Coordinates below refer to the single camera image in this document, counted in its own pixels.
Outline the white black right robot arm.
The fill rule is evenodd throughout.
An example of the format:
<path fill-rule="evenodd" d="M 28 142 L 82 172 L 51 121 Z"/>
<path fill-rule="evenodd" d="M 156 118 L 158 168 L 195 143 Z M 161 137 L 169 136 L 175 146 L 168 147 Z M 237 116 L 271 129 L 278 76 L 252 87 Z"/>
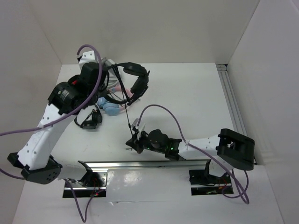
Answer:
<path fill-rule="evenodd" d="M 210 160 L 204 171 L 204 178 L 209 183 L 224 175 L 223 167 L 243 171 L 254 168 L 255 141 L 227 128 L 221 129 L 218 135 L 193 140 L 173 139 L 159 129 L 150 133 L 137 131 L 133 142 L 138 153 L 149 150 L 164 154 L 173 161 L 215 158 L 218 163 Z"/>

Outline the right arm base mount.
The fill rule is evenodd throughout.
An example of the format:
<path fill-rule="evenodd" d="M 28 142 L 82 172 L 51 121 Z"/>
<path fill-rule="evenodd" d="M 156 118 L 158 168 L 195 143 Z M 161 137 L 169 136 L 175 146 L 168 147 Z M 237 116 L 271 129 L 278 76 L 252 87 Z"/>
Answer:
<path fill-rule="evenodd" d="M 191 195 L 217 195 L 233 194 L 232 181 L 230 176 L 225 173 L 221 177 L 208 174 L 205 170 L 190 170 L 189 181 L 191 184 Z"/>

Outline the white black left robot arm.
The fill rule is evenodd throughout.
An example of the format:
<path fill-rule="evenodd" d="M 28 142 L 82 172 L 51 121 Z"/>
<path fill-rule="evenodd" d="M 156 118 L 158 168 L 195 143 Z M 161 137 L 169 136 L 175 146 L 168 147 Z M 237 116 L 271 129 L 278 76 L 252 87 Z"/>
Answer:
<path fill-rule="evenodd" d="M 56 85 L 48 98 L 44 115 L 34 134 L 17 153 L 10 153 L 8 161 L 21 169 L 22 179 L 38 184 L 49 184 L 55 179 L 73 180 L 81 186 L 89 185 L 98 178 L 91 168 L 82 161 L 73 165 L 60 164 L 51 152 L 66 127 L 75 120 L 82 109 L 95 105 L 98 98 L 108 96 L 109 72 L 114 71 L 121 90 L 123 101 L 120 105 L 133 104 L 148 88 L 149 74 L 136 63 L 105 65 L 97 62 L 83 64 L 81 72 L 67 82 Z"/>

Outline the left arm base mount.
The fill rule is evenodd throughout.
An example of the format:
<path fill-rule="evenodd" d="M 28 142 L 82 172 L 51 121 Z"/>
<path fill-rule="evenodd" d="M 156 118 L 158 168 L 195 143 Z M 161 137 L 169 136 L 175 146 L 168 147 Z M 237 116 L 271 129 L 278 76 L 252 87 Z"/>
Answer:
<path fill-rule="evenodd" d="M 106 197 L 107 194 L 107 169 L 96 169 L 86 174 L 81 180 L 69 179 L 77 198 Z"/>

